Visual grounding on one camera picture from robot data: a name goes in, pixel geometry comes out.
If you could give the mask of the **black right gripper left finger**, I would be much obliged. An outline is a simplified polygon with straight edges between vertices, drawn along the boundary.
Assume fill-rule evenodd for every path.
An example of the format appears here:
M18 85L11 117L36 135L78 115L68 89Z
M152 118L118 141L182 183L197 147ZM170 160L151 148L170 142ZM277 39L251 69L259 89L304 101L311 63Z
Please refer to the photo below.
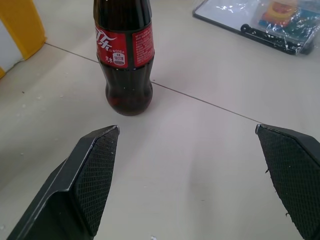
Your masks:
M120 129L94 130L48 176L9 240L92 240L110 192Z

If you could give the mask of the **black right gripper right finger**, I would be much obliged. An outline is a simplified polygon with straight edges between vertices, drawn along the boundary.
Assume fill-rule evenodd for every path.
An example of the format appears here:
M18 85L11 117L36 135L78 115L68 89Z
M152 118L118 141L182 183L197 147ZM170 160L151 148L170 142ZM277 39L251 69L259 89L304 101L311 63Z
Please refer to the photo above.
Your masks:
M320 143L312 136L266 124L255 128L267 172L304 240L320 238Z

